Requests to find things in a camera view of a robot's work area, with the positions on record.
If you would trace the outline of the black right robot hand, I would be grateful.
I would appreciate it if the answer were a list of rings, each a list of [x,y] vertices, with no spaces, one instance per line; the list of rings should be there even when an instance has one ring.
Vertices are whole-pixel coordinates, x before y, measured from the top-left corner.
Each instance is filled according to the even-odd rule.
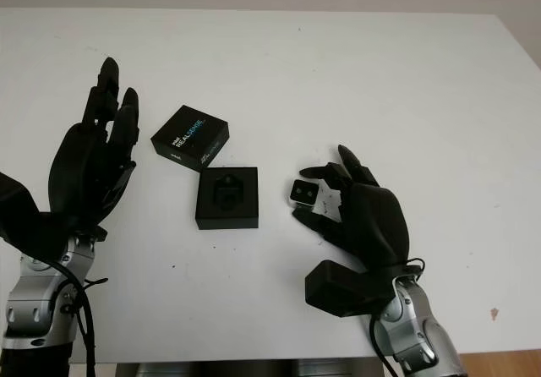
[[[340,164],[306,167],[299,174],[323,180],[340,193],[341,220],[299,208],[293,210],[292,216],[328,243],[358,258],[367,270],[405,264],[410,240],[397,197],[379,185],[350,149],[338,145],[337,151]]]

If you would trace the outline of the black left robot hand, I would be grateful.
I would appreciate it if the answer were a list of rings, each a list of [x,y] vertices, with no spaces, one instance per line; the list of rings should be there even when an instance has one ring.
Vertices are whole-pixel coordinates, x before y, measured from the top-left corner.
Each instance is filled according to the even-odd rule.
[[[65,134],[48,179],[51,213],[76,232],[100,234],[136,167],[139,97],[129,87],[119,101],[119,67],[108,57],[90,88],[80,122]]]

